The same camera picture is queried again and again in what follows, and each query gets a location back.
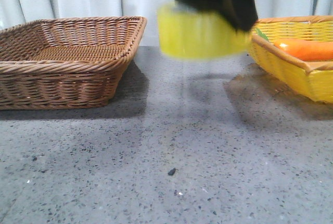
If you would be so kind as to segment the yellow woven basket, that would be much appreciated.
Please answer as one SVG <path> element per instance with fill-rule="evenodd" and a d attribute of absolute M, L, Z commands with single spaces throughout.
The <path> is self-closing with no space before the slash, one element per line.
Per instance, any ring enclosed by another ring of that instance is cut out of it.
<path fill-rule="evenodd" d="M 332 60 L 293 57 L 274 46 L 274 41 L 283 38 L 331 42 L 332 16 L 259 19 L 248 49 L 255 63 L 296 93 L 315 102 L 332 103 Z"/>

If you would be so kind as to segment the small black debris piece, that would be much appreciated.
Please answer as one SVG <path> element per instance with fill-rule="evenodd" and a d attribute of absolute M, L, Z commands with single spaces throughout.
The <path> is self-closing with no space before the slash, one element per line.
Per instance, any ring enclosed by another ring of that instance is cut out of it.
<path fill-rule="evenodd" d="M 176 168 L 173 168 L 168 172 L 168 175 L 173 176 L 175 174 L 175 172 L 176 172 Z"/>

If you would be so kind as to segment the orange toy carrot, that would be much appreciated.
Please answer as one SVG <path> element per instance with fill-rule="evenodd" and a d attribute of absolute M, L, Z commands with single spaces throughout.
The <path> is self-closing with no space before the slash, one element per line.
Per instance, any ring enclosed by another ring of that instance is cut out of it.
<path fill-rule="evenodd" d="M 332 61 L 332 42 L 304 40 L 298 38 L 278 38 L 273 43 L 259 28 L 255 28 L 258 36 L 266 40 L 278 56 L 292 56 L 301 61 Z"/>

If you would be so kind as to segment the brown wicker basket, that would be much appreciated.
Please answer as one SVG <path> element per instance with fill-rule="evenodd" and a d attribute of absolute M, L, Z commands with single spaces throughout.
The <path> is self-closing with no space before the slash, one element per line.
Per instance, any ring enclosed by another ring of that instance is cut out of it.
<path fill-rule="evenodd" d="M 142 16 L 40 19 L 1 31 L 1 109 L 103 107 L 142 39 Z"/>

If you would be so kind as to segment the yellow tape roll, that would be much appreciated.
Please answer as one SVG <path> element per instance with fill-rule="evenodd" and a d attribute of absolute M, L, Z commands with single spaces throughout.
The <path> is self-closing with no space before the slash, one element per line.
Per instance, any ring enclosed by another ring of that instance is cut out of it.
<path fill-rule="evenodd" d="M 247 50 L 251 33 L 235 30 L 216 13 L 200 13 L 168 3 L 157 10 L 163 54 L 181 60 L 209 60 Z"/>

